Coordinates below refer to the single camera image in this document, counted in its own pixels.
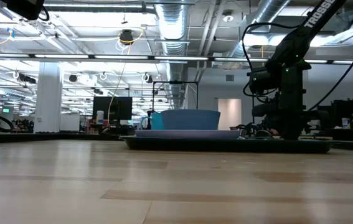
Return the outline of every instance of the white pillar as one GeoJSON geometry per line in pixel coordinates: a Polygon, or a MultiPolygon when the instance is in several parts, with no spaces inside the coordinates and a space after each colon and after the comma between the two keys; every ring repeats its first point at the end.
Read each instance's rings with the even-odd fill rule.
{"type": "Polygon", "coordinates": [[[41,62],[39,65],[34,133],[60,131],[63,71],[60,63],[41,62]]]}

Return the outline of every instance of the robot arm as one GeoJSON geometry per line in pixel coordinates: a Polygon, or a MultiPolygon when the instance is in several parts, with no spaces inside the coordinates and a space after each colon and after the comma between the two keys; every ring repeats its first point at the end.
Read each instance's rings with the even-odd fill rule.
{"type": "Polygon", "coordinates": [[[266,63],[266,69],[272,71],[284,64],[290,66],[302,60],[313,38],[345,2],[346,0],[322,0],[305,21],[280,42],[272,58],[266,63]]]}
{"type": "Polygon", "coordinates": [[[345,1],[322,0],[305,21],[280,42],[264,67],[248,73],[249,87],[254,95],[262,96],[265,90],[278,89],[275,98],[255,106],[252,115],[266,115],[267,119],[280,124],[278,132],[283,139],[297,139],[308,117],[303,105],[306,91],[302,76],[303,70],[311,66],[303,57],[313,38],[345,1]]]}

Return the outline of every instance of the plastic bowl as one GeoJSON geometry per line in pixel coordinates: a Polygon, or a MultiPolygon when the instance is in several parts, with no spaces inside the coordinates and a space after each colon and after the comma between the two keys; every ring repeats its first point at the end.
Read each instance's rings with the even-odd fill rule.
{"type": "Polygon", "coordinates": [[[220,112],[211,110],[167,110],[161,112],[166,130],[217,130],[220,112]]]}

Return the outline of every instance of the black tray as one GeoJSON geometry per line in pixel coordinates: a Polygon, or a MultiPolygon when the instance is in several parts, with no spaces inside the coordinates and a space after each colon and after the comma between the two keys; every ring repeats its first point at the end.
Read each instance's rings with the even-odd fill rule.
{"type": "Polygon", "coordinates": [[[326,140],[280,139],[167,139],[122,136],[130,149],[161,151],[217,151],[217,152],[285,152],[285,153],[327,153],[331,142],[326,140]]]}

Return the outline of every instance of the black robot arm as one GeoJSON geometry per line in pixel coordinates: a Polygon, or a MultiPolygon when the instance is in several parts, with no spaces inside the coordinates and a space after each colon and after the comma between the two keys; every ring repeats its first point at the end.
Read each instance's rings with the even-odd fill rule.
{"type": "Polygon", "coordinates": [[[265,67],[268,71],[296,64],[309,50],[310,43],[346,0],[322,0],[305,21],[290,32],[276,47],[265,67]]]}

